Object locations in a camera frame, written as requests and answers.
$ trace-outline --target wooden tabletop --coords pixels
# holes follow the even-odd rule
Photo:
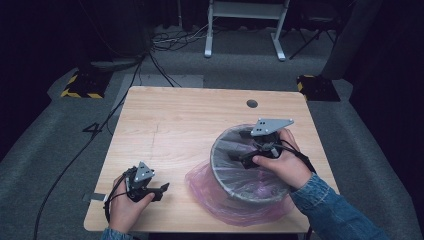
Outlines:
[[[255,100],[256,108],[246,102]],[[257,119],[293,119],[288,126],[302,153],[331,187],[337,186],[304,97],[297,92],[200,88],[132,87],[107,153],[96,193],[109,194],[115,178],[144,161],[155,170],[149,187],[170,186],[151,203],[133,230],[142,232],[306,232],[307,218],[297,208],[278,221],[238,227],[212,217],[192,196],[184,178],[226,129]],[[92,201],[84,221],[88,231],[107,227],[103,202]]]

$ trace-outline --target table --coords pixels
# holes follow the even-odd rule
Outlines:
[[[256,108],[248,100],[258,103]],[[292,118],[288,126],[301,151],[336,191],[330,166],[306,101],[298,92],[200,88],[132,87],[112,138],[96,193],[109,194],[112,182],[144,161],[156,176],[149,184],[170,182],[160,202],[151,203],[133,230],[143,232],[300,233],[309,226],[297,208],[268,224],[237,227],[213,218],[196,202],[184,182],[187,172],[209,159],[216,138],[226,129],[262,118]],[[103,202],[92,201],[84,227],[107,227]]]
[[[278,59],[280,61],[285,61],[286,56],[281,48],[279,38],[289,3],[290,0],[284,0],[282,4],[221,2],[209,0],[208,33],[206,36],[205,57],[212,56],[213,17],[256,18],[278,20],[276,32],[271,33],[271,39]]]

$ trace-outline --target denim sleeve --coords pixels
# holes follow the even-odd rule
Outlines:
[[[290,195],[321,239],[388,239],[382,229],[316,174]]]
[[[124,234],[110,228],[106,228],[103,231],[100,240],[134,240],[134,238],[131,235]]]

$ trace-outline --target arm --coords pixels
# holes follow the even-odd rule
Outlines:
[[[280,131],[280,139],[299,151],[288,129]],[[308,217],[312,229],[322,239],[388,239],[365,215],[312,174],[293,153],[283,151],[278,159],[255,156],[253,162],[272,170],[295,189],[291,193],[293,202]]]
[[[128,232],[138,220],[141,212],[155,197],[154,193],[149,193],[139,202],[133,202],[125,192],[125,182],[122,181],[110,202],[110,223],[109,227],[103,231],[101,240],[132,240],[133,237],[128,235]]]

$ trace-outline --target dark curtain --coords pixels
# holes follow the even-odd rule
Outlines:
[[[423,12],[419,0],[384,1],[345,76],[353,84],[350,102],[409,192],[422,232]]]

